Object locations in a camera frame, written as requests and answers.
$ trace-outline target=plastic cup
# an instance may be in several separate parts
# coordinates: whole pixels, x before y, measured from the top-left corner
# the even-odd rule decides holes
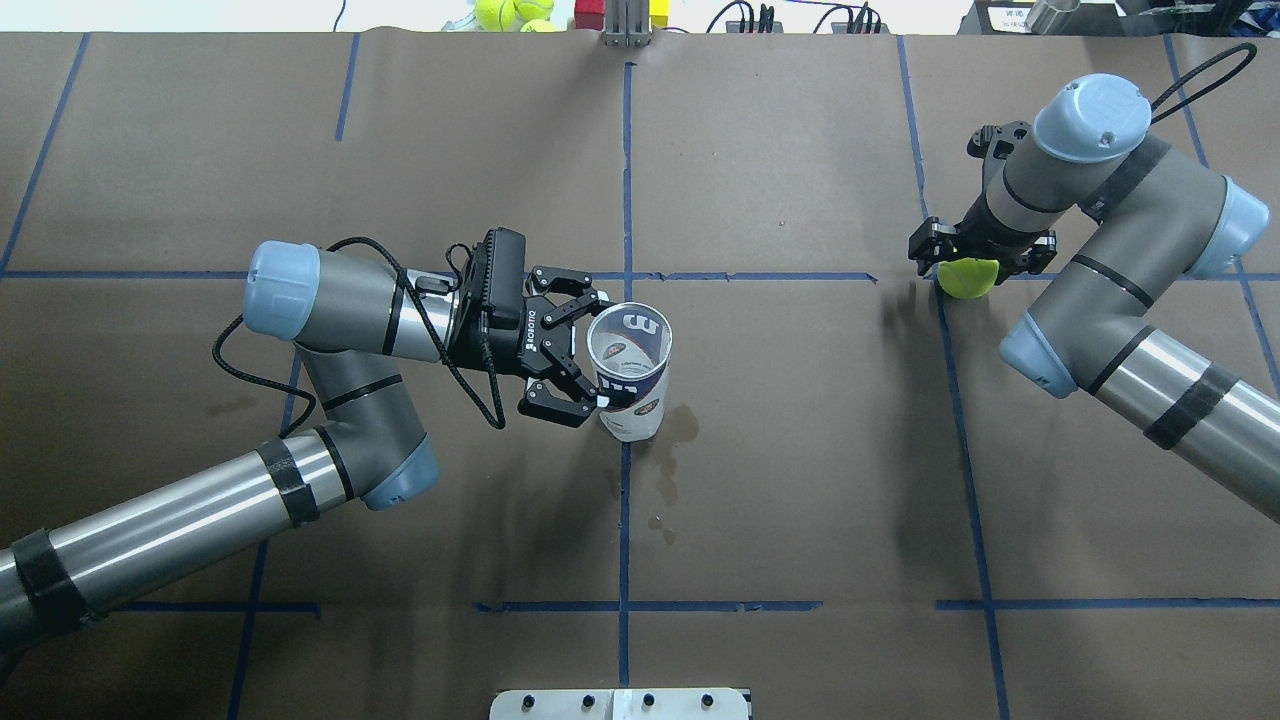
[[[600,313],[586,331],[596,382],[635,393],[622,406],[611,400],[600,420],[622,442],[649,439],[667,411],[671,323],[641,302],[620,302]]]

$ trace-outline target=red object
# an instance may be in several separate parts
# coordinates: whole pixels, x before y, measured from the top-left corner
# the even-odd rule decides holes
[[[573,27],[604,29],[604,0],[577,0],[573,4]]]

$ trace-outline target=robotic arm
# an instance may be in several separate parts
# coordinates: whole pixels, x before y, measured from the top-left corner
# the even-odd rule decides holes
[[[1032,126],[988,126],[983,192],[955,227],[928,218],[908,256],[1000,261],[997,284],[1041,273],[1048,228],[1073,205],[1098,231],[1001,342],[1001,357],[1055,397],[1085,388],[1280,523],[1280,405],[1143,320],[1183,273],[1228,269],[1266,229],[1261,201],[1148,133],[1151,105],[1124,78],[1082,77]]]
[[[525,415],[579,427],[607,406],[620,393],[584,378],[573,320],[608,297],[586,273],[538,266],[526,278],[524,264],[525,237],[506,228],[474,249],[461,281],[407,270],[411,286],[370,260],[259,247],[244,322],[297,345],[328,421],[0,551],[0,659],[349,500],[384,510],[434,486],[430,438],[390,359],[442,360],[433,331],[457,365],[525,378]]]

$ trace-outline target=clear plastic cup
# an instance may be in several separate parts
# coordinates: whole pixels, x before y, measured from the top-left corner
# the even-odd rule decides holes
[[[648,305],[620,302],[591,322],[586,347],[600,386],[635,393],[626,406],[600,410],[604,427],[622,442],[652,438],[667,410],[671,323]]]

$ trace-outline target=white mounting plate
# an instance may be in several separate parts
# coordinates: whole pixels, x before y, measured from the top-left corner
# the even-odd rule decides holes
[[[712,703],[704,705],[703,696]],[[751,720],[749,697],[732,688],[504,691],[493,698],[489,720]],[[525,698],[532,698],[531,707]]]

